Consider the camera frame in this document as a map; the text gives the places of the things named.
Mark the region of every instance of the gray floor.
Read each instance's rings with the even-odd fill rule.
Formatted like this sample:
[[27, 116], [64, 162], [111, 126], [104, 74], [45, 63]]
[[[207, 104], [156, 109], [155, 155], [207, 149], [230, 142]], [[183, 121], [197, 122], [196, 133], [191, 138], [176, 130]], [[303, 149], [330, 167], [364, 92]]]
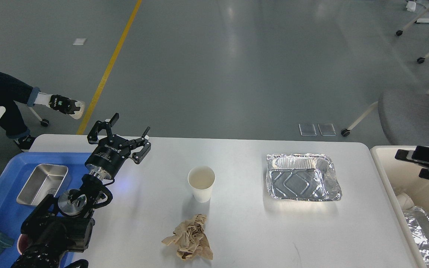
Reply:
[[[135, 4], [0, 1], [0, 71], [89, 103]], [[395, 36], [414, 16], [403, 0], [144, 0], [85, 133], [119, 112], [127, 136], [388, 144], [375, 113], [347, 138], [298, 124], [340, 132], [383, 90], [425, 92], [429, 25]], [[80, 124], [36, 107], [43, 128], [21, 110], [34, 135]], [[17, 153], [0, 128], [0, 173]]]

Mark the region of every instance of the person's leg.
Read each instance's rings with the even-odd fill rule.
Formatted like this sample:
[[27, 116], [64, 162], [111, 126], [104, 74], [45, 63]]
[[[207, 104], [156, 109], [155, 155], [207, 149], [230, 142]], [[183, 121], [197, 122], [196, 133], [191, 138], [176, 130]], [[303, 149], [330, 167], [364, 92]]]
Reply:
[[34, 142], [31, 131], [24, 123], [16, 103], [5, 96], [0, 96], [0, 106], [6, 110], [0, 118], [0, 127], [6, 131], [6, 136], [12, 139], [21, 151], [28, 151]]
[[0, 72], [0, 96], [33, 107], [38, 93], [38, 87], [31, 87], [17, 78]]
[[0, 96], [6, 95], [14, 101], [33, 107], [34, 104], [45, 105], [53, 110], [68, 114], [74, 119], [82, 117], [85, 103], [61, 95], [50, 95], [40, 92], [38, 87], [28, 84], [8, 74], [0, 72]]

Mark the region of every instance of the aluminum foil tray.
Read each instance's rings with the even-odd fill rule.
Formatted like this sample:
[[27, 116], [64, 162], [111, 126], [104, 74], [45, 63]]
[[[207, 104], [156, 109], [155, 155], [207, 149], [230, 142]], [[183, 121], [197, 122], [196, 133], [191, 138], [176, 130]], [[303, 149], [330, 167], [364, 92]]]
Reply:
[[429, 214], [422, 207], [412, 207], [404, 210], [403, 215], [423, 261], [429, 267]]
[[267, 192], [278, 200], [338, 201], [334, 164], [325, 154], [268, 154]]

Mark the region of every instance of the metal tray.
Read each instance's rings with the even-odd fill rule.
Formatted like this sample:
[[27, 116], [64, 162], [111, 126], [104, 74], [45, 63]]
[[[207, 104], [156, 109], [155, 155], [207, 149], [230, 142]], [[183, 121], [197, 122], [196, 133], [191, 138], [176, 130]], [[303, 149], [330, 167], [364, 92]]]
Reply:
[[267, 192], [278, 200], [338, 201], [342, 191], [325, 154], [268, 154]]
[[429, 214], [422, 207], [412, 207], [404, 210], [403, 215], [423, 261], [429, 267]]
[[68, 168], [42, 163], [36, 166], [22, 187], [16, 201], [22, 205], [39, 205], [48, 194], [58, 197], [70, 182]]

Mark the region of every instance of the robotic arm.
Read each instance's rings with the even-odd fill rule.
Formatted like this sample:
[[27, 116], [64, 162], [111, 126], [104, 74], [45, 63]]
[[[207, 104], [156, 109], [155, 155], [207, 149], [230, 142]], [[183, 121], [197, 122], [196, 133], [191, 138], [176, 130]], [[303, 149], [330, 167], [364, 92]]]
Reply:
[[[30, 246], [11, 268], [58, 268], [66, 252], [83, 252], [88, 248], [95, 225], [94, 210], [105, 207], [113, 199], [107, 185], [115, 182], [126, 159], [139, 164], [151, 147], [147, 136], [150, 127], [135, 140], [112, 134], [112, 126], [118, 119], [116, 113], [108, 122], [97, 121], [89, 132], [87, 140], [98, 146], [85, 162], [89, 173], [82, 176], [82, 186], [65, 191], [59, 198], [47, 195], [23, 222], [21, 233], [27, 234]], [[99, 140], [102, 130], [107, 136]], [[137, 148], [142, 149], [132, 154]], [[88, 265], [82, 259], [66, 268], [87, 268]]]

